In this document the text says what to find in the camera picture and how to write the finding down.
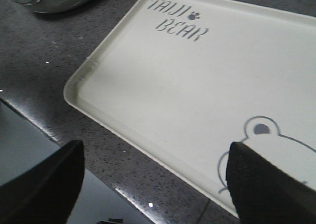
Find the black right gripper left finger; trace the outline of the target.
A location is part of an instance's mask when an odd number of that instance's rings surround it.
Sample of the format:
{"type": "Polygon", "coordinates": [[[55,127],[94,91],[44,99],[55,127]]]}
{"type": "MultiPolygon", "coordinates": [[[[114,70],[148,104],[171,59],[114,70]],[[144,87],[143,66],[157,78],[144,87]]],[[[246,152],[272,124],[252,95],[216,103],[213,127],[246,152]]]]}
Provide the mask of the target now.
{"type": "Polygon", "coordinates": [[[0,222],[67,223],[81,191],[84,173],[83,142],[70,141],[0,187],[0,222]]]}

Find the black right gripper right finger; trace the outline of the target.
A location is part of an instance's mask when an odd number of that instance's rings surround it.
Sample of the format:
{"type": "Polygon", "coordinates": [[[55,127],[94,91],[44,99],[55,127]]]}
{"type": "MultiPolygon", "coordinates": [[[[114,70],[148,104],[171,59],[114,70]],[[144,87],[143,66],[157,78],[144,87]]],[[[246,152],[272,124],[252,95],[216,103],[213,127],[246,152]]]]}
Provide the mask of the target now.
{"type": "Polygon", "coordinates": [[[244,143],[230,145],[226,181],[242,224],[316,222],[316,192],[244,143]]]}

